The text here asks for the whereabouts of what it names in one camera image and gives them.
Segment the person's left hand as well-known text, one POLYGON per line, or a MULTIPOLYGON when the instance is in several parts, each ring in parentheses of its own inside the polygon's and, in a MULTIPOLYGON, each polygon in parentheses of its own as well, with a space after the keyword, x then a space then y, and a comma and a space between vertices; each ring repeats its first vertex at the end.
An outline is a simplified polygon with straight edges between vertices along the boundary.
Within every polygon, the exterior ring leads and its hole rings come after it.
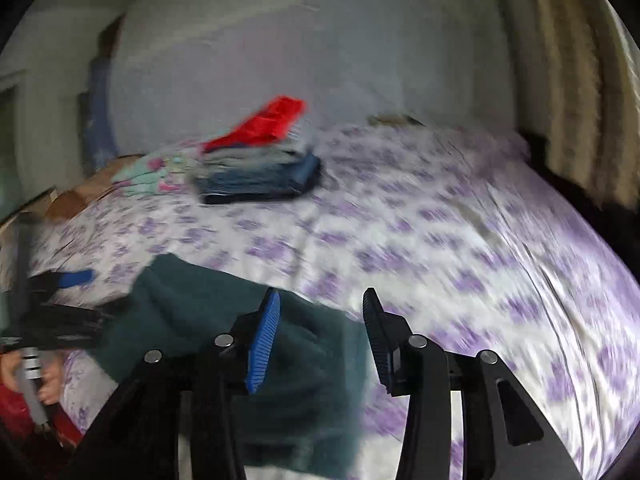
MULTIPOLYGON (((3 353, 1 356, 1 382, 15 393, 22 392, 20 369, 22 356, 19 351, 3 353)), ((46 405, 57 404, 63 387, 63 358, 59 353, 46 352, 42 359, 42 385, 38 388, 38 398, 46 405)))

